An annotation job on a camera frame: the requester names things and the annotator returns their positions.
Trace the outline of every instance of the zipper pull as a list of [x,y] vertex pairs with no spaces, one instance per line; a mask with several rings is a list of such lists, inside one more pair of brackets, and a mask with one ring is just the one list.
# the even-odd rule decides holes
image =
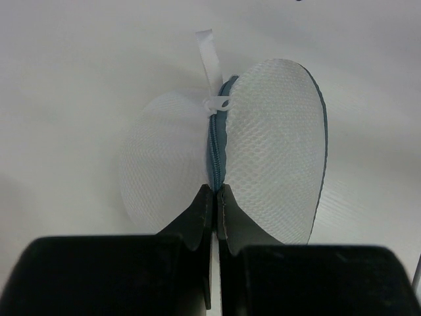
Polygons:
[[203,106],[210,117],[211,115],[215,115],[218,111],[228,111],[231,109],[229,96],[213,96],[203,100]]

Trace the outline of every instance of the white backdrop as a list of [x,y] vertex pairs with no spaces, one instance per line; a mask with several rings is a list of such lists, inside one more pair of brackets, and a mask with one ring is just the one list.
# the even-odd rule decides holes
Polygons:
[[51,234],[142,232],[116,157],[154,97],[206,87],[194,32],[227,77],[267,58],[308,68],[328,108],[312,243],[377,244],[413,275],[421,251],[421,2],[0,2],[0,284]]

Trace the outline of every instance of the white surface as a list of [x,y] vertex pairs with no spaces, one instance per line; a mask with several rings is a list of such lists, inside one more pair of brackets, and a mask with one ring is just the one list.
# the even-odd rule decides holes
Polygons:
[[284,244],[306,244],[326,160],[323,105],[305,69],[269,59],[235,81],[226,176],[241,209]]
[[48,234],[141,232],[116,154],[139,110],[206,87],[193,32],[213,28],[224,75],[305,65],[328,106],[313,242],[380,244],[413,274],[421,250],[421,2],[0,2],[0,275]]

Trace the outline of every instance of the blue zipper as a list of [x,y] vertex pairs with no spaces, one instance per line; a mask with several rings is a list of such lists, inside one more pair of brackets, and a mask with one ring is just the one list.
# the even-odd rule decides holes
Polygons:
[[212,172],[213,172],[213,190],[216,193],[221,187],[221,157],[218,148],[218,135],[216,132],[216,116],[213,114],[209,122],[209,135],[210,135],[210,158],[212,159]]
[[[218,95],[229,95],[230,90],[234,82],[238,79],[238,76],[232,76],[225,84],[222,85]],[[221,120],[226,119],[226,113],[218,111],[217,114],[211,115],[209,119],[209,155],[210,164],[212,169],[211,186],[214,193],[217,193],[225,178],[225,155],[222,159],[221,151],[225,151],[226,137],[221,137],[222,143],[220,142],[221,133],[225,133],[225,121],[221,123]]]

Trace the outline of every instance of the white mesh bag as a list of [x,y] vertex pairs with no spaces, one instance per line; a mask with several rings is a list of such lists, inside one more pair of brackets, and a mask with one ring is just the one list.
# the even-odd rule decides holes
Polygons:
[[327,157],[318,86],[304,67],[283,59],[222,84],[211,31],[197,38],[209,90],[156,98],[122,148],[120,186],[129,215],[144,232],[158,232],[202,184],[217,192],[226,183],[273,237],[307,243]]

